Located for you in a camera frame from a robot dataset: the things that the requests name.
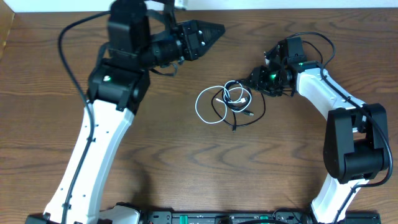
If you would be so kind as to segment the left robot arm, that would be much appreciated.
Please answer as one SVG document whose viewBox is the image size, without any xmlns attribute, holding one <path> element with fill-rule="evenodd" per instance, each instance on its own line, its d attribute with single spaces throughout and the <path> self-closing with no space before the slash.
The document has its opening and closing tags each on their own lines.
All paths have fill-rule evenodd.
<svg viewBox="0 0 398 224">
<path fill-rule="evenodd" d="M 104 185 L 123 136 L 132 124 L 159 67 L 177 67 L 205 55 L 224 34 L 222 24 L 177 22 L 183 1 L 164 1 L 148 9 L 145 1 L 117 0 L 105 11 L 109 40 L 98 52 L 81 91 L 80 133 L 60 185 L 42 213 L 27 223 L 144 223 L 144 212 L 128 203 L 101 210 Z"/>
</svg>

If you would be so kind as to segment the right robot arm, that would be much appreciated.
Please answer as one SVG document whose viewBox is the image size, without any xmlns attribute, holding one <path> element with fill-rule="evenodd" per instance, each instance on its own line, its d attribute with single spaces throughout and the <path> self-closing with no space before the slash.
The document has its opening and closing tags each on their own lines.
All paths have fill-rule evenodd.
<svg viewBox="0 0 398 224">
<path fill-rule="evenodd" d="M 281 40 L 264 57 L 265 65 L 254 68 L 245 85 L 272 97 L 298 93 L 326 119 L 323 162 L 328 174 L 300 221 L 349 221 L 346 210 L 359 190 L 381 186 L 392 175 L 385 108 L 339 86 L 325 62 L 307 58 L 300 37 Z"/>
</svg>

